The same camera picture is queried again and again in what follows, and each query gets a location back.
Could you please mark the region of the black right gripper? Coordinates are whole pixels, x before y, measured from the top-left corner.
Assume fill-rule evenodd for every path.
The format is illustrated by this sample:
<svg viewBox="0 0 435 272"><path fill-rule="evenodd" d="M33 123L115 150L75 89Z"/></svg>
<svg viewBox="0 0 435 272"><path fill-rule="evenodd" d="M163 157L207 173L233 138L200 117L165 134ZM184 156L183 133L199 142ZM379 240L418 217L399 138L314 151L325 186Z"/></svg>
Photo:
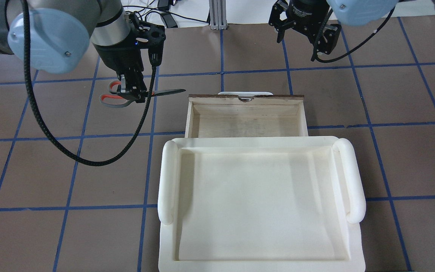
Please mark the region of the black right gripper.
<svg viewBox="0 0 435 272"><path fill-rule="evenodd" d="M276 42L281 43L287 29L306 36L312 35L326 23L330 6L326 0L277 0L272 8L269 25L277 32Z"/></svg>

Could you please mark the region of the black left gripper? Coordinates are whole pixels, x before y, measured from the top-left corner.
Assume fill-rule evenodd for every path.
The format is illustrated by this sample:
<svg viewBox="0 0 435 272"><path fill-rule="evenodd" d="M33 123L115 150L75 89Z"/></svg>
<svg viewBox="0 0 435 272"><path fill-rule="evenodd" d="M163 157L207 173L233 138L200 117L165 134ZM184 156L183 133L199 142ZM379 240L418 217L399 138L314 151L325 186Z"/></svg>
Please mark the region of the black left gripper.
<svg viewBox="0 0 435 272"><path fill-rule="evenodd" d="M93 44L104 64L116 72L120 80L117 94L130 97L136 103L146 101L147 87L143 77L143 61L140 55L137 36L130 32L126 38L115 45Z"/></svg>

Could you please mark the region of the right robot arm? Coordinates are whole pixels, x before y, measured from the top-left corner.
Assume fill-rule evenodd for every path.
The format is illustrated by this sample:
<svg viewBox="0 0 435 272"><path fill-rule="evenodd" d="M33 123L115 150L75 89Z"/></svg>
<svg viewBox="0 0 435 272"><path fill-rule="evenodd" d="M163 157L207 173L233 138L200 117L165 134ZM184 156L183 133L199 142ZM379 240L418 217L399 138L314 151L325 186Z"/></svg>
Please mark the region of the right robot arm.
<svg viewBox="0 0 435 272"><path fill-rule="evenodd" d="M268 24L277 31L277 43L285 31L306 36L316 51L330 54L341 31L338 24L329 24L334 14L347 26L362 26L393 13L398 0L277 0Z"/></svg>

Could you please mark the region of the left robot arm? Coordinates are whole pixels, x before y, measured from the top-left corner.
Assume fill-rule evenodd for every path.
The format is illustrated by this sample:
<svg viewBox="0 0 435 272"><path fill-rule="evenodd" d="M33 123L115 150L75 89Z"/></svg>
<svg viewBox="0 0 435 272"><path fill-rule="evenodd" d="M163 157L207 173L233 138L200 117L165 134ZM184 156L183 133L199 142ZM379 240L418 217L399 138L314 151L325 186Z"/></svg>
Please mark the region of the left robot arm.
<svg viewBox="0 0 435 272"><path fill-rule="evenodd" d="M137 32L119 0L0 0L0 54L24 59L52 74L74 70L90 44L120 81L115 95L142 103L148 97Z"/></svg>

